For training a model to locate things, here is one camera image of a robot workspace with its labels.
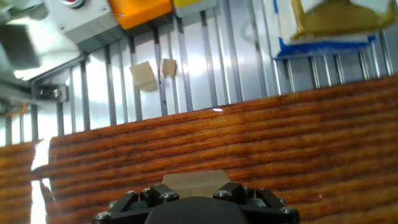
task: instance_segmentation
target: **beige block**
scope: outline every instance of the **beige block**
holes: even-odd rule
[[[172,59],[163,59],[163,74],[164,75],[176,75],[177,72],[177,61]]]
[[[213,194],[229,182],[223,170],[191,172],[185,174],[164,175],[162,184],[167,185],[180,198],[203,196],[213,197]]]
[[[134,86],[142,91],[157,90],[157,82],[149,62],[130,67]]]

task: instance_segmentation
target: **metal wall panel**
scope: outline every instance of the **metal wall panel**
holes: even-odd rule
[[[107,66],[105,49],[96,50],[86,61],[90,129],[110,125]]]
[[[6,145],[6,119],[0,118],[0,147]]]
[[[210,108],[215,105],[212,105],[211,100],[201,15],[186,16],[182,24],[193,110]]]
[[[243,101],[265,97],[261,91],[260,79],[264,77],[259,74],[249,4],[247,1],[231,0],[229,6]]]
[[[70,101],[0,119],[0,146],[324,88],[398,72],[398,24],[362,52],[271,59],[264,1],[220,0],[216,8],[126,37],[66,69]],[[165,77],[162,61],[177,61]],[[139,91],[130,67],[149,61],[158,90]]]
[[[141,111],[143,119],[157,118],[162,116],[162,107],[160,105],[159,74],[155,57],[154,33],[138,35],[134,38],[136,48],[133,54],[134,65],[149,62],[155,75],[158,89],[155,91],[139,91],[141,97]]]

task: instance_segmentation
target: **wood grain surface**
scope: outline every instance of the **wood grain surface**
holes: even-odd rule
[[[164,174],[224,169],[302,223],[398,223],[398,76],[0,149],[0,223],[90,223]]]

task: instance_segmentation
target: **orange box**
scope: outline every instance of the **orange box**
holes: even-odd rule
[[[124,30],[173,11],[171,0],[109,0],[109,4]]]

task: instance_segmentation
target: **bolt head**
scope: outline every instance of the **bolt head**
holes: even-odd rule
[[[55,90],[52,92],[52,94],[53,94],[53,96],[55,97],[55,99],[60,98],[61,95],[62,95],[61,91],[59,91],[58,89],[55,89]]]
[[[106,12],[108,10],[108,6],[101,6],[101,12]]]
[[[290,207],[282,207],[282,208],[280,208],[280,211],[285,214],[290,214],[290,213],[294,213],[295,209],[290,208]]]
[[[107,218],[111,218],[111,215],[112,215],[112,213],[110,213],[110,212],[99,212],[97,214],[97,216],[95,216],[95,218],[98,220],[104,220]]]
[[[136,194],[136,192],[133,191],[133,190],[129,190],[128,192],[126,192],[126,194],[128,194],[128,195],[133,195],[133,194]]]
[[[216,192],[216,195],[219,197],[227,197],[227,196],[230,196],[231,193],[228,192],[227,190],[219,190]]]
[[[64,31],[64,30],[65,30],[65,25],[61,24],[61,25],[58,27],[58,30],[59,30],[59,31]]]
[[[118,201],[113,201],[113,202],[109,203],[109,209],[111,209],[113,207],[113,205],[116,204],[116,202],[118,202]]]
[[[277,197],[282,204],[285,204],[285,199],[283,197]]]
[[[166,192],[164,194],[161,195],[162,198],[175,198],[178,195],[174,192]]]

